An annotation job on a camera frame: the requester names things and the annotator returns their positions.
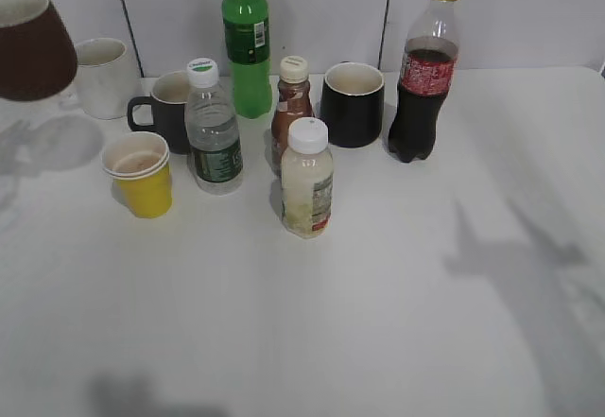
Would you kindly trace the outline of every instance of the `yellow paper cup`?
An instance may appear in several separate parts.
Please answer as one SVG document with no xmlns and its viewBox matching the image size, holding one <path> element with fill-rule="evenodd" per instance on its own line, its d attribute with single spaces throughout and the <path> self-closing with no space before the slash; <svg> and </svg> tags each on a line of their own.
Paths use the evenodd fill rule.
<svg viewBox="0 0 605 417">
<path fill-rule="evenodd" d="M 155 218 L 172 205 L 168 143 L 148 131 L 128 133 L 108 144 L 103 169 L 113 177 L 133 214 Z"/>
</svg>

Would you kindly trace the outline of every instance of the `plastic bottle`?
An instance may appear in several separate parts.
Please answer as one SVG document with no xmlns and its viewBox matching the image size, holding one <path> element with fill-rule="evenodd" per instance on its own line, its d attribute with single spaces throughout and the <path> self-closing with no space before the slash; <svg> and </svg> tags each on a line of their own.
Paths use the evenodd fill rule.
<svg viewBox="0 0 605 417">
<path fill-rule="evenodd" d="M 215 195 L 233 192 L 242 182 L 242 155 L 233 106 L 218 84 L 218 67 L 198 58 L 187 65 L 191 92 L 185 127 L 199 188 Z"/>
<path fill-rule="evenodd" d="M 267 0 L 223 0 L 222 14 L 235 110 L 253 119 L 272 102 Z"/>
<path fill-rule="evenodd" d="M 320 119 L 302 117 L 290 125 L 282 156 L 282 206 L 286 228 L 303 238 L 325 230 L 332 208 L 334 163 L 328 128 Z"/>
<path fill-rule="evenodd" d="M 273 170 L 279 175 L 290 124 L 301 117 L 314 117 L 309 98 L 309 65 L 305 59 L 299 56 L 282 59 L 277 90 L 279 102 L 271 123 L 271 135 Z"/>
<path fill-rule="evenodd" d="M 456 1 L 430 0 L 407 35 L 397 114 L 389 131 L 389 150 L 405 163 L 426 159 L 435 145 L 437 116 L 458 59 Z"/>
</svg>

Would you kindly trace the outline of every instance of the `mug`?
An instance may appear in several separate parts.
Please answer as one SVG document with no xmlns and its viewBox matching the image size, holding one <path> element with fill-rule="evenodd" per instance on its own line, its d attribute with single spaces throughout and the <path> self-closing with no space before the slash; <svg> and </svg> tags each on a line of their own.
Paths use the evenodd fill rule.
<svg viewBox="0 0 605 417">
<path fill-rule="evenodd" d="M 185 129 L 185 105 L 189 97 L 189 78 L 185 71 L 159 77 L 151 96 L 135 97 L 129 102 L 127 117 L 132 131 L 154 131 L 162 135 L 175 154 L 189 153 L 189 139 Z M 134 122 L 132 110 L 139 105 L 151 105 L 153 124 Z"/>
<path fill-rule="evenodd" d="M 126 44 L 99 38 L 76 45 L 74 86 L 84 112 L 97 119 L 124 116 L 129 100 L 143 93 L 139 69 Z"/>
<path fill-rule="evenodd" d="M 76 51 L 50 0 L 0 0 L 0 97 L 40 100 L 65 89 Z"/>
<path fill-rule="evenodd" d="M 361 148 L 382 129 L 385 79 L 375 67 L 342 62 L 325 73 L 320 119 L 328 126 L 330 143 Z"/>
</svg>

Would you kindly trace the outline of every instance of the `cola bottle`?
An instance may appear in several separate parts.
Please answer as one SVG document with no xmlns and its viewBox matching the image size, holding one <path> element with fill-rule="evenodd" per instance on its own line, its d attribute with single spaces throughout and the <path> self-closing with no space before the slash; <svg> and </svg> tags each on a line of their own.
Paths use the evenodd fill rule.
<svg viewBox="0 0 605 417">
<path fill-rule="evenodd" d="M 426 159 L 435 145 L 437 116 L 458 58 L 456 1 L 430 0 L 407 35 L 397 115 L 389 131 L 389 151 L 405 163 Z"/>
</svg>

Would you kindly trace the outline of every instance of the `green soda bottle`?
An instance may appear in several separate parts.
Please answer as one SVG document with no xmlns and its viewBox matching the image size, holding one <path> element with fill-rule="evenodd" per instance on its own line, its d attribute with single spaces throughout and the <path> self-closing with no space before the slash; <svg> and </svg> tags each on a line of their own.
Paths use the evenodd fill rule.
<svg viewBox="0 0 605 417">
<path fill-rule="evenodd" d="M 222 13 L 233 104 L 238 114 L 253 119 L 271 109 L 267 0 L 223 0 Z"/>
</svg>

